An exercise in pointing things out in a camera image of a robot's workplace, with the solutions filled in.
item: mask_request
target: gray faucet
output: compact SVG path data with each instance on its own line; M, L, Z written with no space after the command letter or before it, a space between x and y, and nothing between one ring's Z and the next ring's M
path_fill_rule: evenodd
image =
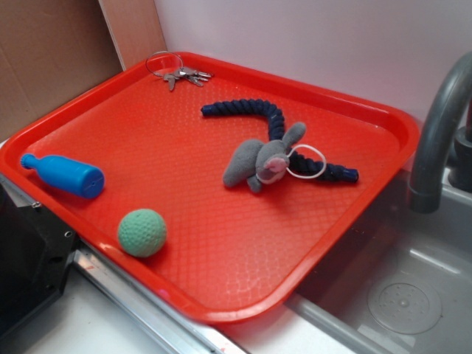
M445 166L451 186L472 192L472 52L450 70L426 118L409 180L408 204L415 212L439 208ZM469 106L465 127L457 130Z

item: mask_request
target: green ball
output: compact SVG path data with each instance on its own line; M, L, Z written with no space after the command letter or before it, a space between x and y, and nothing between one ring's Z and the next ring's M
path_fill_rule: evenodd
M118 226L118 241L126 253L149 257L165 243L167 227L161 215L151 209L138 209L127 214Z

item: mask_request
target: blue toy bottle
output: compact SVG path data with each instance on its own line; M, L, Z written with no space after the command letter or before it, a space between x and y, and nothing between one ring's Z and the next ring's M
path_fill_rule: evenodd
M95 198L105 185L105 176L99 168L63 156L37 159L27 153L21 157L21 166L35 169L47 184L83 198Z

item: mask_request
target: sink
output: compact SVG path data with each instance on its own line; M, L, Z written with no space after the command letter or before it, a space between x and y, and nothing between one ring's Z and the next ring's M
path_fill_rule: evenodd
M444 186L440 209L418 214L408 177L389 183L296 294L329 314L332 331L350 330L360 353L472 353L472 195Z

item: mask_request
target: red tray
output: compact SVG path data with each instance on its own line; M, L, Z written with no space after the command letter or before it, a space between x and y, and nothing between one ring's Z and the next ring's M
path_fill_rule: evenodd
M181 56L215 76L203 88L181 80L169 92L140 63L17 133L0 150L0 170L181 312L202 322L235 322L274 307L295 289L411 156L417 126L385 105ZM152 64L170 65L172 58ZM225 188L223 171L236 147L250 138L267 141L267 121L203 118L200 109L241 98L276 104L286 126L304 122L300 143L315 146L330 163L358 169L359 181L287 175L259 195L244 183ZM105 189L86 200L49 187L21 168L24 153L96 165ZM161 214L168 230L164 248L147 259L127 255L117 240L121 219L141 208Z

